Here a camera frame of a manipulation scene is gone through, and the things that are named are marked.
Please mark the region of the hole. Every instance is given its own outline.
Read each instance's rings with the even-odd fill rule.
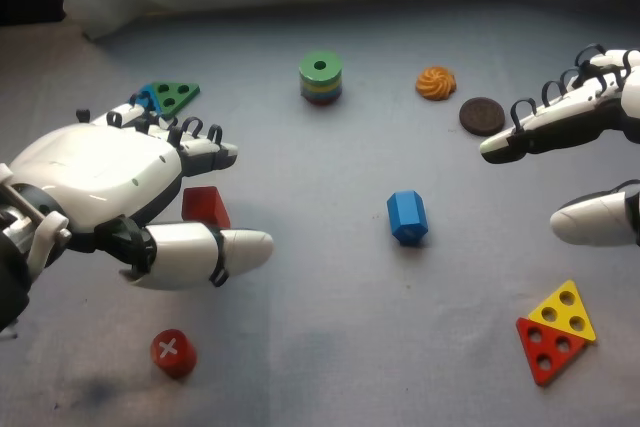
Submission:
[[[549,357],[548,355],[540,354],[536,358],[536,363],[542,370],[551,370],[551,357]]]
[[[555,322],[556,317],[557,314],[555,309],[552,309],[551,307],[545,307],[542,309],[542,318],[547,322]]]
[[[536,344],[539,344],[542,340],[542,332],[540,332],[540,329],[536,329],[535,327],[529,328],[527,335],[529,336],[529,340]]]
[[[582,332],[584,330],[584,320],[582,317],[571,317],[571,319],[569,319],[569,325],[576,332]]]
[[[571,344],[569,343],[569,339],[567,339],[566,337],[558,337],[556,339],[556,348],[563,353],[567,353],[569,352],[569,349],[571,348]]]
[[[575,300],[576,298],[571,292],[564,291],[560,293],[560,302],[562,302],[564,305],[573,305],[573,302],[575,302]]]

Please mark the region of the blue hexagonal prism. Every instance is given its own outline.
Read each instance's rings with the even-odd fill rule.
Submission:
[[[422,197],[413,190],[396,192],[387,200],[391,233],[401,244],[415,245],[429,232]]]

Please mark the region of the red block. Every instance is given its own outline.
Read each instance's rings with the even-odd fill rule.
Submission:
[[[214,224],[221,229],[230,229],[229,214],[215,187],[192,187],[184,189],[182,198],[182,220]]]
[[[198,362],[196,350],[181,331],[160,332],[151,342],[151,360],[174,379],[189,375]]]
[[[529,319],[518,319],[516,327],[533,380],[540,386],[549,384],[586,345],[582,337]]]

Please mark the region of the white x mark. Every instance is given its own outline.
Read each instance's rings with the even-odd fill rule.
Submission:
[[[162,353],[160,354],[160,358],[164,359],[164,356],[167,355],[167,352],[171,352],[172,354],[177,354],[178,351],[173,348],[173,344],[176,343],[175,337],[171,339],[171,342],[165,344],[164,342],[160,342],[158,345],[162,347]]]

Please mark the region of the orange swirl cookie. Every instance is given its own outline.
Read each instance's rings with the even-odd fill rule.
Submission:
[[[445,100],[455,92],[456,79],[444,67],[429,67],[418,77],[416,90],[425,99]]]

